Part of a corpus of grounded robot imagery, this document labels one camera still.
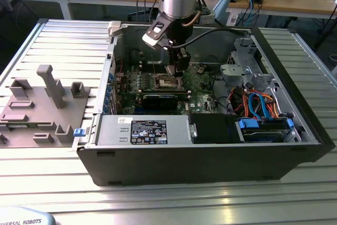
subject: warning label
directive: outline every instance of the warning label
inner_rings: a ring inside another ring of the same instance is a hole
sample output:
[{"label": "warning label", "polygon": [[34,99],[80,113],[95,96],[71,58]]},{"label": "warning label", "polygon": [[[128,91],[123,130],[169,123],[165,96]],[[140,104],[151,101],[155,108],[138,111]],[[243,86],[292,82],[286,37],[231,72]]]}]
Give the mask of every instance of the warning label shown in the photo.
[{"label": "warning label", "polygon": [[132,121],[132,144],[167,144],[166,121]]}]

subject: gray plastic part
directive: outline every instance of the gray plastic part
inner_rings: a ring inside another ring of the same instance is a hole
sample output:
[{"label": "gray plastic part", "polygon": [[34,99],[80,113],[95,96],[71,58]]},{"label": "gray plastic part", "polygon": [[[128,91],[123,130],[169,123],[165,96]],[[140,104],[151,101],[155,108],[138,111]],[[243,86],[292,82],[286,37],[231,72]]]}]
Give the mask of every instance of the gray plastic part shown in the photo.
[{"label": "gray plastic part", "polygon": [[[55,79],[55,82],[56,82],[56,86],[57,86],[61,96],[63,96],[64,95],[64,88],[61,84],[61,81],[59,79]],[[49,94],[48,88],[45,88],[44,90],[46,91],[48,97],[50,97],[51,95]]]},{"label": "gray plastic part", "polygon": [[63,131],[61,125],[58,125],[55,131],[55,135],[57,136],[58,140],[61,143],[73,142],[74,140],[73,134],[74,130],[70,124],[68,125],[66,132]]},{"label": "gray plastic part", "polygon": [[51,65],[40,65],[36,71],[37,75],[42,77],[45,82],[48,93],[52,97],[56,108],[61,109],[65,106],[62,95],[56,85],[56,81],[52,75],[53,67]]},{"label": "gray plastic part", "polygon": [[0,134],[0,142],[2,142],[3,144],[6,144],[7,142],[7,138],[3,134]]},{"label": "gray plastic part", "polygon": [[70,90],[72,91],[73,98],[83,98],[87,97],[87,91],[85,90],[85,87],[82,82],[73,82],[72,86],[70,87]]},{"label": "gray plastic part", "polygon": [[28,121],[26,114],[4,114],[1,118],[1,122],[25,122]]},{"label": "gray plastic part", "polygon": [[33,140],[36,143],[53,143],[54,139],[49,133],[35,133]]},{"label": "gray plastic part", "polygon": [[38,124],[37,127],[40,130],[56,130],[55,122],[50,122],[48,124]]},{"label": "gray plastic part", "polygon": [[[22,101],[14,96],[4,107],[0,114],[0,133],[3,133],[8,139],[7,148],[65,147],[71,145],[71,143],[59,141],[58,136],[55,135],[56,126],[61,125],[64,130],[67,129],[69,124],[73,129],[80,128],[87,97],[74,99],[70,87],[64,87],[63,100],[66,105],[62,109],[57,109],[52,98],[47,96],[44,88],[34,86],[31,90],[25,91],[28,95],[26,100],[34,101],[35,106],[31,109],[9,108],[10,103]],[[90,88],[86,87],[85,90],[89,94]],[[28,116],[28,121],[4,122],[1,120],[4,114],[25,114]],[[54,142],[36,143],[33,137],[34,133],[37,132],[50,133]]]},{"label": "gray plastic part", "polygon": [[17,108],[33,108],[34,107],[34,103],[33,101],[18,101],[18,102],[11,102],[9,104],[9,107],[11,109],[17,109]]},{"label": "gray plastic part", "polygon": [[55,225],[55,218],[49,214],[24,207],[0,208],[1,224]]},{"label": "gray plastic part", "polygon": [[27,79],[16,79],[9,87],[13,95],[18,99],[27,99],[25,90],[30,90],[32,87],[28,83]]}]

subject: aluminum extrusion table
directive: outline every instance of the aluminum extrusion table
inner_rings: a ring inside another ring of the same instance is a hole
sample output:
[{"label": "aluminum extrusion table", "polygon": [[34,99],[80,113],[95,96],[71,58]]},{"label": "aluminum extrusion table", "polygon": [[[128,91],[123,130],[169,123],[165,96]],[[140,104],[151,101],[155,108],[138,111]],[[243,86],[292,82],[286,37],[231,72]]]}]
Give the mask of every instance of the aluminum extrusion table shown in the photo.
[{"label": "aluminum extrusion table", "polygon": [[[0,106],[11,95],[13,78],[42,86],[36,68],[52,64],[54,77],[64,85],[81,81],[91,87],[82,122],[88,126],[108,45],[107,26],[92,21],[37,24],[0,77]],[[308,57],[300,62],[304,64],[289,64],[287,71],[304,74],[309,60],[322,65]],[[336,126],[328,124],[336,123],[337,106],[330,105],[319,108],[325,112],[319,118],[337,141]],[[71,148],[0,149],[0,168],[1,207],[50,212],[62,225],[337,223],[336,149],[316,163],[301,164],[280,181],[263,182],[98,187]]]}]

